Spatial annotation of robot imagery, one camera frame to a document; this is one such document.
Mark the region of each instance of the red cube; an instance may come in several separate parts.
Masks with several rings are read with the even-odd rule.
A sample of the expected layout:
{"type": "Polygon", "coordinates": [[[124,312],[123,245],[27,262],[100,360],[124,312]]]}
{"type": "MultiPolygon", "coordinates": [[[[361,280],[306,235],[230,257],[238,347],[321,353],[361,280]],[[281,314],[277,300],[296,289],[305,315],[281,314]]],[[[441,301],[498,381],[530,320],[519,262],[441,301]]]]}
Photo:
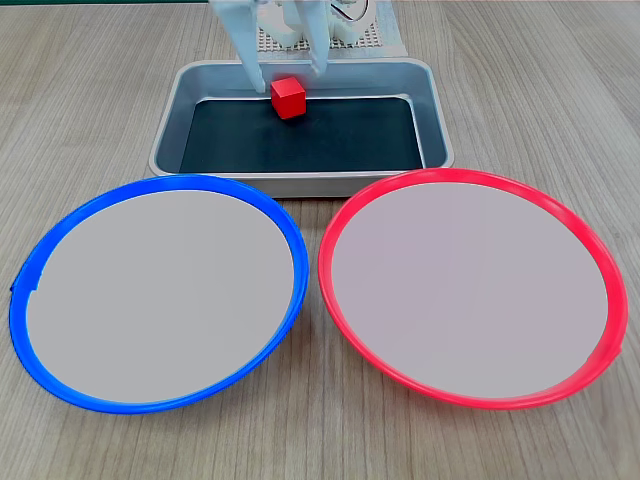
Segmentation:
{"type": "Polygon", "coordinates": [[[294,77],[271,83],[271,103],[283,120],[304,115],[307,111],[307,93],[294,77]]]}

